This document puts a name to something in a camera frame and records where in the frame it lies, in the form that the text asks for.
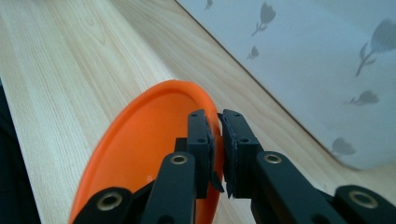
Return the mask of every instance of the orange object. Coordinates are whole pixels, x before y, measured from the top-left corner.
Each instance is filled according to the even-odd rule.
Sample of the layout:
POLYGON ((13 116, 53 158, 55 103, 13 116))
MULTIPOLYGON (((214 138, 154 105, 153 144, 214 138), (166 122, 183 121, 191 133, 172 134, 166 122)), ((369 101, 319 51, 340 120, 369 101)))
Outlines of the orange object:
MULTIPOLYGON (((96 192, 109 187, 136 192, 154 180, 176 138, 187 137, 188 115, 198 109, 205 111, 215 139, 215 170, 222 174, 222 139, 209 95, 192 82, 165 81, 138 96, 111 124, 81 178, 69 223, 96 192)), ((212 222, 218 200, 210 186, 207 199, 197 200, 196 223, 212 222)))

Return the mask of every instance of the wood grain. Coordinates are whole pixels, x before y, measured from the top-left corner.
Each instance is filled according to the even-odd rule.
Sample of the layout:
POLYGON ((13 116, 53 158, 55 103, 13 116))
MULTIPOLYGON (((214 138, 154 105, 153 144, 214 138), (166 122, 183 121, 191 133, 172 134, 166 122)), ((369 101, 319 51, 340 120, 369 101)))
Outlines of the wood grain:
MULTIPOLYGON (((43 223, 65 223, 108 125, 138 94, 187 79, 219 111, 240 111, 266 150, 284 153, 318 189, 345 184, 396 203, 396 163, 337 163, 177 3, 0 2, 0 75, 43 223)), ((247 200, 221 195, 214 223, 252 223, 247 200)))

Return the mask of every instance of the black object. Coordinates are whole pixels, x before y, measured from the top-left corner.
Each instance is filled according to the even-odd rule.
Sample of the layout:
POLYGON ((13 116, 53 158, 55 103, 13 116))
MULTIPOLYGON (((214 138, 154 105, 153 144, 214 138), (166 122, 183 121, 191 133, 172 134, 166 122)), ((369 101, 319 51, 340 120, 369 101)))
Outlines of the black object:
MULTIPOLYGON (((343 186, 334 197, 327 195, 312 187, 287 157, 264 151, 241 114, 224 110, 219 118, 228 195, 251 199, 257 223, 396 223, 395 206, 375 192, 343 186)), ((189 115, 188 135, 178 138, 175 152, 163 159, 153 187, 135 194, 116 189, 126 196, 114 212, 98 209, 108 193, 102 190, 75 223, 194 223, 195 199, 206 197, 208 182, 216 186, 219 181, 213 178, 214 147, 203 110, 189 115), (95 218, 95 213, 106 218, 95 218)), ((112 206, 117 201, 115 197, 107 202, 112 206)))
POLYGON ((40 223, 2 86, 0 87, 0 223, 40 223))

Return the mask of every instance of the floral placemat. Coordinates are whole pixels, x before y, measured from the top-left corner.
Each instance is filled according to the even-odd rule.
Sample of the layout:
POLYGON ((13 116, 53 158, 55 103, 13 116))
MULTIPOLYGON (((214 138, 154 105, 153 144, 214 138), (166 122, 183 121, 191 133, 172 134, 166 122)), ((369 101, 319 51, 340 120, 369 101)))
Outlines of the floral placemat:
POLYGON ((341 163, 396 160, 396 2, 177 0, 341 163))

